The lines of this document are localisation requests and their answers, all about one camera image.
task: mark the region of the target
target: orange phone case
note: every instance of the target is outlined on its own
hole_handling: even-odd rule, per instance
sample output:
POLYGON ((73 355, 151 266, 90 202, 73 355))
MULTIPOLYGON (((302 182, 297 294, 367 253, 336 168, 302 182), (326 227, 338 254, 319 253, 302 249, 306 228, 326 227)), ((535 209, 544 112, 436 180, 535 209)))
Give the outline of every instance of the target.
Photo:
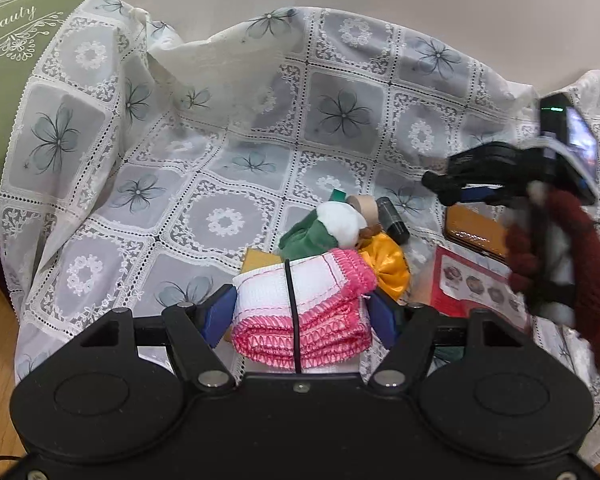
POLYGON ((504 261, 505 233, 506 229, 495 220, 462 205, 446 208, 445 238, 472 251, 504 261))

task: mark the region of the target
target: red booklet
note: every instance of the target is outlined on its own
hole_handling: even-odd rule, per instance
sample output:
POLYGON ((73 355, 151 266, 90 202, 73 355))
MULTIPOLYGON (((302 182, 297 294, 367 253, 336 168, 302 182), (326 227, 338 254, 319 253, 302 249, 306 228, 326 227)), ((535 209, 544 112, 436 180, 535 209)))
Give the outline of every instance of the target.
POLYGON ((431 305, 442 314, 467 317, 473 308, 490 308, 521 330, 528 314, 507 280, 443 247, 436 248, 431 305))

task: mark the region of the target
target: tape roll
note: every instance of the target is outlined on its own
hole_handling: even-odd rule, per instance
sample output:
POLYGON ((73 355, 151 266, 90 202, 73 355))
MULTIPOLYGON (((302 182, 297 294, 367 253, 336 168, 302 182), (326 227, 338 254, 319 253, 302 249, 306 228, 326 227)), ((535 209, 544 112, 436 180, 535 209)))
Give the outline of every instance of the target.
POLYGON ((347 204, 365 218, 368 226, 378 223, 378 204, 371 195, 351 195, 347 197, 347 204))

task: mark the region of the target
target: black cylinder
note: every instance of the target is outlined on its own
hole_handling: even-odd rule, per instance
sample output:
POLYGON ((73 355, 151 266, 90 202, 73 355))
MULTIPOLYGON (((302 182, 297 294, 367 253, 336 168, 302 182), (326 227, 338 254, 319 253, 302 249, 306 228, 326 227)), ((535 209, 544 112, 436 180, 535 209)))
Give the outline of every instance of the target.
POLYGON ((409 230, 391 200, 383 196, 376 200, 376 204, 378 204, 378 218, 384 232, 398 245, 407 243, 409 230))

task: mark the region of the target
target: green plush toy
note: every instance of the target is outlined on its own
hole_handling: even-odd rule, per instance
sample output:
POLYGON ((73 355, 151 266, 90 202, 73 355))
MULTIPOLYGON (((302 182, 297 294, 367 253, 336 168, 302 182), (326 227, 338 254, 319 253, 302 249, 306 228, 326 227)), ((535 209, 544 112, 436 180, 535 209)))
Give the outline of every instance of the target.
POLYGON ((336 247, 351 249, 365 227, 365 218, 349 204, 324 202, 280 238, 280 256, 299 260, 336 247))

